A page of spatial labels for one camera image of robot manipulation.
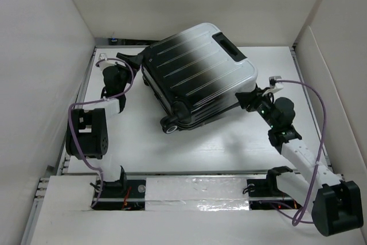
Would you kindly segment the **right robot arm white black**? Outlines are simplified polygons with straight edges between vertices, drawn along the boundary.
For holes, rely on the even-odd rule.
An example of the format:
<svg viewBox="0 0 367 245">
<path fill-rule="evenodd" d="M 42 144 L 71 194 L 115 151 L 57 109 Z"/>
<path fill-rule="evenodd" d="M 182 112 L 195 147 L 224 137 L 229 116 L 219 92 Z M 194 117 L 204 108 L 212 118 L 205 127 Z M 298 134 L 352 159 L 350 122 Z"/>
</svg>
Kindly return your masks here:
<svg viewBox="0 0 367 245">
<path fill-rule="evenodd" d="M 272 100 L 265 91 L 236 93 L 241 108 L 258 112 L 270 126 L 271 145 L 288 161 L 297 173 L 286 166 L 268 171 L 266 191 L 281 192 L 292 197 L 307 211 L 323 236 L 331 236 L 364 225 L 361 192 L 354 181 L 344 181 L 312 153 L 292 125 L 294 103 L 288 98 Z"/>
</svg>

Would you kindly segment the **white black hard-shell suitcase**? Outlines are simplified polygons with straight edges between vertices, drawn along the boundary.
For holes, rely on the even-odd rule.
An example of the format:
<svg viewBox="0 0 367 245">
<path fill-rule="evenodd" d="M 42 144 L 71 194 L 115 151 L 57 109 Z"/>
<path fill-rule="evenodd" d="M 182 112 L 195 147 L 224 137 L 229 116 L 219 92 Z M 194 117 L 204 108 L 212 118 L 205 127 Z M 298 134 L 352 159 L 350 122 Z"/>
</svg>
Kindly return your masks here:
<svg viewBox="0 0 367 245">
<path fill-rule="evenodd" d="M 239 106 L 257 68 L 214 24 L 204 22 L 146 47 L 142 73 L 166 111 L 164 133 L 192 130 Z"/>
</svg>

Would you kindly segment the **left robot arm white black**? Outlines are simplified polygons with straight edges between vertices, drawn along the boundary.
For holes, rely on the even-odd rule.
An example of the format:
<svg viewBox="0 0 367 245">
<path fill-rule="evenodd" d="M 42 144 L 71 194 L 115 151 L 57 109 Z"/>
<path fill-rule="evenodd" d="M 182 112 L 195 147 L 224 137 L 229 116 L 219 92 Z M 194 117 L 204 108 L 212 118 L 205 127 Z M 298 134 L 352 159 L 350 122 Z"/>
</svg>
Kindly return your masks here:
<svg viewBox="0 0 367 245">
<path fill-rule="evenodd" d="M 128 183 L 123 169 L 120 177 L 106 182 L 103 169 L 93 166 L 88 160 L 102 160 L 106 155 L 109 146 L 107 120 L 124 110 L 126 93 L 132 88 L 142 63 L 141 54 L 121 53 L 97 61 L 95 66 L 101 70 L 104 83 L 100 98 L 74 103 L 68 108 L 65 149 L 69 156 L 82 160 L 99 176 L 99 180 L 91 184 L 97 193 L 96 200 L 101 198 L 105 188 L 115 197 L 122 197 L 127 192 Z"/>
</svg>

